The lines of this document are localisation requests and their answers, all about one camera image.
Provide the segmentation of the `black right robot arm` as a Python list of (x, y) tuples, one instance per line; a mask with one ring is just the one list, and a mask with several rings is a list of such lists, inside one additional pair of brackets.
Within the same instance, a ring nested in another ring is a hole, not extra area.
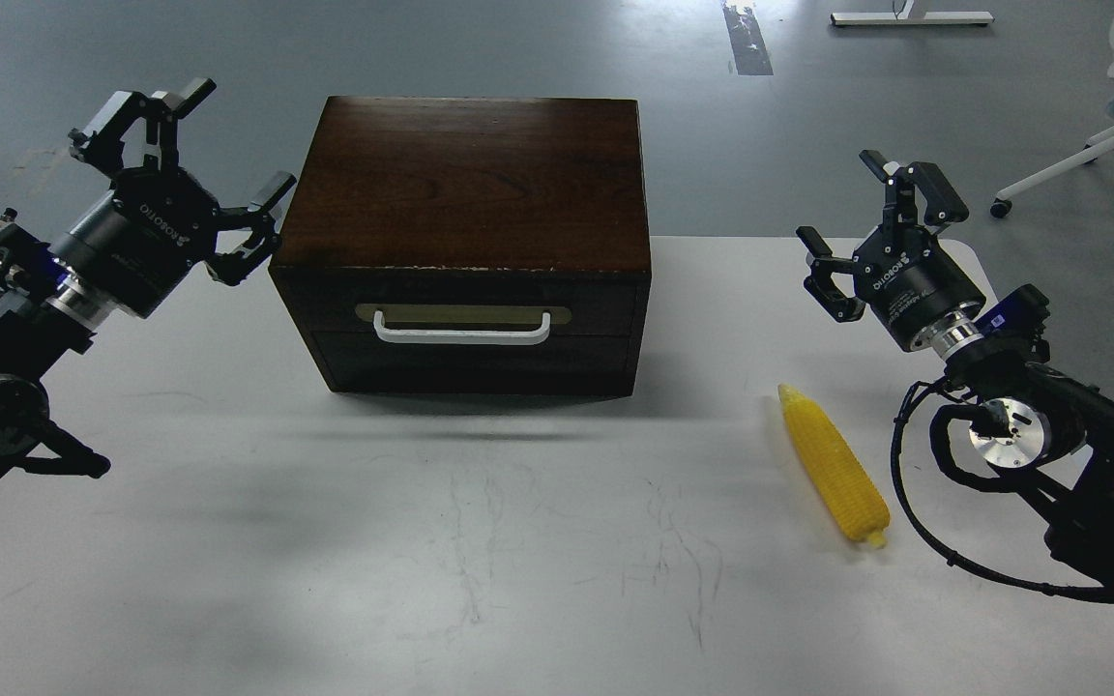
[[(946, 563), (983, 580), (1114, 604), (1114, 401), (1049, 366), (1043, 339), (1048, 298), (1030, 283), (986, 305), (938, 234), (969, 212), (931, 161), (861, 160), (885, 187), (881, 219), (849, 257), (838, 257), (812, 226), (797, 238), (809, 252), (804, 286), (831, 317), (853, 322), (872, 312), (897, 347), (931, 349), (942, 376), (917, 382), (895, 418), (890, 470), (903, 514)], [(1095, 581), (1091, 587), (1022, 580), (974, 563), (917, 518), (900, 468), (903, 430), (924, 398), (946, 404), (928, 440), (947, 479), (977, 492), (1013, 494), (1046, 521), (1049, 555)]]

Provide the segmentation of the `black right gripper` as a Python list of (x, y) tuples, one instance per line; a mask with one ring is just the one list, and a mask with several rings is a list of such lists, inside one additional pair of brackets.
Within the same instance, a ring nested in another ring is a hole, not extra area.
[[(920, 224), (942, 229), (968, 219), (967, 204), (936, 163), (886, 161), (883, 154), (868, 149), (859, 159), (885, 185), (885, 232)], [(833, 256), (813, 226), (799, 226), (797, 238), (810, 255), (809, 295), (839, 323), (861, 320), (866, 304), (903, 352), (919, 351), (924, 330), (947, 314), (964, 311), (976, 317), (983, 311), (983, 291), (929, 232), (915, 229), (901, 242), (886, 243), (883, 231), (876, 228), (854, 249), (854, 263)], [(853, 277), (857, 297), (836, 286), (836, 275)]]

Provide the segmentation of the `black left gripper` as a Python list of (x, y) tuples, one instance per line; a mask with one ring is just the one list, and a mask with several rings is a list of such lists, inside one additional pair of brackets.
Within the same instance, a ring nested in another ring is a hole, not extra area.
[[(274, 209), (297, 178), (276, 171), (247, 206), (219, 208), (213, 195), (180, 168), (178, 122), (216, 91), (207, 76), (180, 94), (113, 94), (87, 127), (68, 133), (76, 161), (114, 178), (110, 189), (53, 242), (68, 269), (140, 318), (149, 317), (205, 259), (213, 281), (238, 286), (281, 246)], [(141, 167), (124, 166), (124, 137), (143, 122)], [(221, 232), (248, 231), (235, 249), (216, 252)]]

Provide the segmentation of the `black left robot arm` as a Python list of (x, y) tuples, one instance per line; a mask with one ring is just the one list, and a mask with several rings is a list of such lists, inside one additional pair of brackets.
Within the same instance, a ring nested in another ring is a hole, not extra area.
[(278, 171), (226, 208), (182, 167), (178, 127), (214, 89), (198, 78), (180, 94), (119, 91), (72, 130), (72, 158), (101, 171), (107, 192), (56, 242), (1, 213), (0, 480), (105, 476), (109, 459), (53, 422), (49, 369), (88, 351), (114, 311), (149, 317), (195, 266), (236, 286), (278, 249), (274, 210), (295, 176)]

